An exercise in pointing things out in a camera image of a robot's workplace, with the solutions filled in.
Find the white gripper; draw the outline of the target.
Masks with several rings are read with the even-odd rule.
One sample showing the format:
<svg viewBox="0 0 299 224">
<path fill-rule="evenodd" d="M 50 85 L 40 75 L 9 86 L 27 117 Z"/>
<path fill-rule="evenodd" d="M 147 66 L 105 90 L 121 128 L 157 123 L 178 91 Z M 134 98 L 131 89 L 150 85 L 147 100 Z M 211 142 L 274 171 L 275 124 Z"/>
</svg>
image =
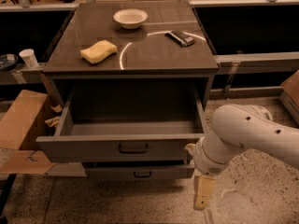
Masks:
<svg viewBox="0 0 299 224">
<path fill-rule="evenodd" d="M 210 175 L 221 174 L 229 165 L 225 145 L 218 136 L 205 136 L 196 144 L 187 144 L 184 149 L 192 156 L 194 167 L 203 174 L 194 178 L 193 198 L 194 209 L 203 210 L 208 206 L 216 187 L 216 179 Z"/>
</svg>

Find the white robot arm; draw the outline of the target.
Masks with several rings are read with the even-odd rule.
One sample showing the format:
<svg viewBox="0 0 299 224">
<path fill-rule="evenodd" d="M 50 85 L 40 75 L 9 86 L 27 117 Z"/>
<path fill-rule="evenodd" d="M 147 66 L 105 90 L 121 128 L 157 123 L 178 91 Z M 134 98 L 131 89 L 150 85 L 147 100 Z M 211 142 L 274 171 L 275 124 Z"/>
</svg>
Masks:
<svg viewBox="0 0 299 224">
<path fill-rule="evenodd" d="M 201 173 L 195 180 L 194 207 L 206 208 L 216 186 L 215 176 L 230 160 L 248 149 L 267 153 L 299 168 L 299 130 L 277 124 L 270 112 L 259 105 L 223 105 L 215 110 L 211 129 L 185 149 Z"/>
</svg>

